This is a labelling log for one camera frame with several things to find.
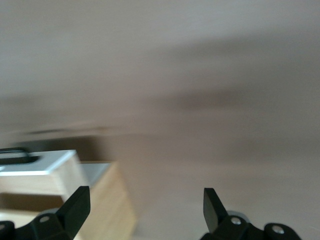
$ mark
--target black plastic part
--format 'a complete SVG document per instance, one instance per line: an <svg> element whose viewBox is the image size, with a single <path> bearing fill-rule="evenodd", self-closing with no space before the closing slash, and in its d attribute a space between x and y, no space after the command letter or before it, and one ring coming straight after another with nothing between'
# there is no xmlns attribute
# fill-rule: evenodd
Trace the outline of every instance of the black plastic part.
<svg viewBox="0 0 320 240"><path fill-rule="evenodd" d="M0 240L72 240L89 213L90 190L81 186L56 213L41 214L17 229L12 221L0 221Z"/></svg>
<svg viewBox="0 0 320 240"><path fill-rule="evenodd" d="M240 224L234 224L232 218L236 217L241 221ZM213 239L215 240L241 240L244 238L246 231L248 230L248 223L238 216L227 216L222 223L214 231Z"/></svg>
<svg viewBox="0 0 320 240"><path fill-rule="evenodd" d="M0 158L0 165L30 164L39 159L39 156L31 156L23 147L2 148L0 154L23 154L22 157Z"/></svg>
<svg viewBox="0 0 320 240"><path fill-rule="evenodd" d="M213 240L213 237L210 233L206 233L200 240Z"/></svg>
<svg viewBox="0 0 320 240"><path fill-rule="evenodd" d="M275 232L272 227L279 226L283 229L283 234ZM298 234L290 227L280 223L268 223L264 226L264 232L271 240L296 240L300 239Z"/></svg>
<svg viewBox="0 0 320 240"><path fill-rule="evenodd" d="M290 227L280 223L269 223L260 230L240 216L228 215L213 188L204 189L203 213L209 233L201 240L301 240ZM273 226L283 232L276 232Z"/></svg>
<svg viewBox="0 0 320 240"><path fill-rule="evenodd" d="M74 238L89 213L89 187L81 186L55 214L68 235Z"/></svg>
<svg viewBox="0 0 320 240"><path fill-rule="evenodd" d="M228 213L213 188L205 188L203 196L203 214L209 232L213 233Z"/></svg>

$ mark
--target wooden surface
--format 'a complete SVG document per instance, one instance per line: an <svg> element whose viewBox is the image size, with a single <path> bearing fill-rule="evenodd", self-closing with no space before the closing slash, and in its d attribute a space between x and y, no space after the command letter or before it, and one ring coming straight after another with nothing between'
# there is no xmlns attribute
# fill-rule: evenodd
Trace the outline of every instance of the wooden surface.
<svg viewBox="0 0 320 240"><path fill-rule="evenodd" d="M87 185L77 155L48 175L0 176L1 193L60 195L65 201L79 186Z"/></svg>
<svg viewBox="0 0 320 240"><path fill-rule="evenodd" d="M83 239L128 240L137 219L116 162L90 189L90 200L90 215L79 232Z"/></svg>
<svg viewBox="0 0 320 240"><path fill-rule="evenodd" d="M71 194L71 191L78 183L68 183L66 181L72 181L73 175L78 171L73 171L79 168L81 165L74 166L74 161L67 161L64 166L58 168L53 176L46 178L45 181L33 184L34 181L40 181L35 176L33 179L28 179L28 182L24 183L24 187L28 188L28 183L32 185L30 189L25 190L21 185L16 187L13 183L23 183L22 179L10 178L13 182L10 182L10 192L17 191L19 193L41 193L41 194L52 194L53 191L57 190L62 200L66 200L66 197ZM9 179L1 182L1 191L7 190ZM49 187L46 189L46 184L50 181L55 182L55 188ZM52 196L52 201L57 203L57 196ZM91 211L84 222L79 233L75 237L75 240L129 240L136 225L136 216L134 213L133 206L131 204L129 194L127 192L124 180L119 171L118 164L112 163L110 167L105 171L101 178L96 184L90 188L90 201ZM39 214L39 211L30 210L17 210L17 209L3 209L4 205L0 205L0 221L11 220L15 222L16 228L21 227Z"/></svg>

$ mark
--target black handle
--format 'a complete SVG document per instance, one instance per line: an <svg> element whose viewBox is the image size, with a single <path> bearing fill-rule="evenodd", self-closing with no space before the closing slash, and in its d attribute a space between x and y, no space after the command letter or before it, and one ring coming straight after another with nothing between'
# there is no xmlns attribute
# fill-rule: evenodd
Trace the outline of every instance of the black handle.
<svg viewBox="0 0 320 240"><path fill-rule="evenodd" d="M11 147L0 149L0 154L23 154L23 157L13 157L13 158L0 158L1 165L7 164L27 164L32 163L35 160L30 155L29 151L23 147Z"/></svg>

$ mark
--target screw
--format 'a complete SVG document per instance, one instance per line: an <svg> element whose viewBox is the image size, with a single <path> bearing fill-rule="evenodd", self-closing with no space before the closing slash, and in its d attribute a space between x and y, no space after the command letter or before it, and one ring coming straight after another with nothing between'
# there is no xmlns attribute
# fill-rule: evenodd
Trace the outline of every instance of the screw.
<svg viewBox="0 0 320 240"><path fill-rule="evenodd" d="M237 217L233 217L231 218L231 222L234 224L234 225L240 225L241 224L241 220Z"/></svg>
<svg viewBox="0 0 320 240"><path fill-rule="evenodd" d="M284 229L278 225L273 225L272 230L277 234L284 234L285 233Z"/></svg>
<svg viewBox="0 0 320 240"><path fill-rule="evenodd" d="M42 218L40 218L39 222L40 222L40 223L44 223L44 222L48 221L49 219L50 219L50 217L48 217L48 216L43 216Z"/></svg>

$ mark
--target light wood grain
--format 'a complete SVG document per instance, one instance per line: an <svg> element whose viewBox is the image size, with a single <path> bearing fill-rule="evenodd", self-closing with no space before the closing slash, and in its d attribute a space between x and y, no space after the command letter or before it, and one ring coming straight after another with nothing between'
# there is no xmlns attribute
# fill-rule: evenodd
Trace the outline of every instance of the light wood grain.
<svg viewBox="0 0 320 240"><path fill-rule="evenodd" d="M81 164L70 159L48 176L0 177L0 189L24 194L59 194L65 201L86 183ZM90 188L91 211L75 240L129 240L137 218L116 162ZM14 221L21 227L34 219L38 211L0 209L0 221Z"/></svg>

